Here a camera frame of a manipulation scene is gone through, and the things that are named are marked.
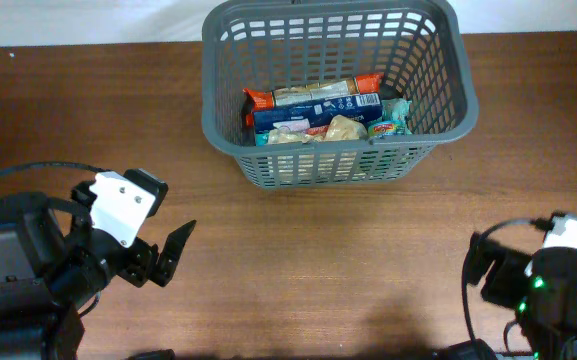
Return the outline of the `red spaghetti pasta packet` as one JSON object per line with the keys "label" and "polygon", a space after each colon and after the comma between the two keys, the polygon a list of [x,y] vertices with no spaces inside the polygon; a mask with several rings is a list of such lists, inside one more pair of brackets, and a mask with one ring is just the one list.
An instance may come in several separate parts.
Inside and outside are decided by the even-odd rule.
{"label": "red spaghetti pasta packet", "polygon": [[383,73],[372,73],[334,82],[317,82],[306,86],[280,88],[267,92],[244,88],[246,100],[241,110],[241,117],[244,124],[251,127],[254,124],[253,113],[257,111],[327,98],[378,93],[383,77]]}

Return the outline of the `mint green wipes packet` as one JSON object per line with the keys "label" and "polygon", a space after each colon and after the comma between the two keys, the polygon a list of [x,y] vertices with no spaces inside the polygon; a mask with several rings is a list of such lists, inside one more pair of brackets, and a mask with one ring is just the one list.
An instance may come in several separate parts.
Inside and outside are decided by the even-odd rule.
{"label": "mint green wipes packet", "polygon": [[401,135],[410,135],[407,118],[412,102],[405,98],[393,98],[382,101],[382,120],[396,125],[395,132]]}

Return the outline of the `beige grain pouch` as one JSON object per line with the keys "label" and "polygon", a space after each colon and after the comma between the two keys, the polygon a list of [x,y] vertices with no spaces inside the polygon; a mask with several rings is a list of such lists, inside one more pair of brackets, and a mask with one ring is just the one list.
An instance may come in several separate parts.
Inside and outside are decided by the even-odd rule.
{"label": "beige grain pouch", "polygon": [[308,120],[291,120],[273,125],[271,130],[257,136],[258,145],[285,143],[337,142],[366,140],[366,127],[343,115],[332,118],[327,125],[314,126]]}

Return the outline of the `blue Kleenex tissue multipack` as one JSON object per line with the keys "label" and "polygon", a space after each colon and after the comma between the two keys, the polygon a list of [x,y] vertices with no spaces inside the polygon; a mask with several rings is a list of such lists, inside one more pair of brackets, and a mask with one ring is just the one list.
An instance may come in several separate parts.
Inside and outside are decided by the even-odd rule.
{"label": "blue Kleenex tissue multipack", "polygon": [[269,143],[272,130],[307,132],[328,126],[337,115],[366,125],[382,116],[382,102],[377,93],[314,100],[252,113],[255,144]]}

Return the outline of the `grey plastic basket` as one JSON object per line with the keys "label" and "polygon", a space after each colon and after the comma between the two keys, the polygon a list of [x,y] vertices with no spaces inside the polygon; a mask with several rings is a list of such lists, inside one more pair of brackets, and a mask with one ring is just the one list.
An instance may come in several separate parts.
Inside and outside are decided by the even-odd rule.
{"label": "grey plastic basket", "polygon": [[477,121],[446,0],[227,1],[202,40],[203,133],[262,188],[394,180]]}

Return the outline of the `silver tin can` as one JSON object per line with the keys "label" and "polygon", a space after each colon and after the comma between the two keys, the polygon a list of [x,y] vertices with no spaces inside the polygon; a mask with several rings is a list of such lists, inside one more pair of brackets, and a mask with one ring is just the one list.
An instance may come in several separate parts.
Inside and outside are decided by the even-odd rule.
{"label": "silver tin can", "polygon": [[370,138],[382,138],[386,136],[411,134],[406,123],[399,120],[385,120],[375,122],[368,126],[367,132]]}

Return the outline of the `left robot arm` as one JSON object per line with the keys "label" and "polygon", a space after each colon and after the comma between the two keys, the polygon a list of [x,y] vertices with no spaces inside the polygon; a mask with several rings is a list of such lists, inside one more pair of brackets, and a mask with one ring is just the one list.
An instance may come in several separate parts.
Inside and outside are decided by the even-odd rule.
{"label": "left robot arm", "polygon": [[119,276],[140,288],[172,279],[196,223],[168,235],[164,247],[136,239],[124,247],[96,229],[91,182],[68,200],[41,192],[0,199],[0,359],[74,359],[83,318]]}

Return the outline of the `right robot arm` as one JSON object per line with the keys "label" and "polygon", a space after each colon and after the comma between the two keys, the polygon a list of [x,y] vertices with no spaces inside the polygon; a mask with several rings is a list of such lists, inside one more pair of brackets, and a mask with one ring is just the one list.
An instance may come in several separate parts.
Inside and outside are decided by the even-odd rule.
{"label": "right robot arm", "polygon": [[532,255],[475,232],[466,282],[484,282],[482,299],[512,310],[536,359],[577,359],[577,249]]}

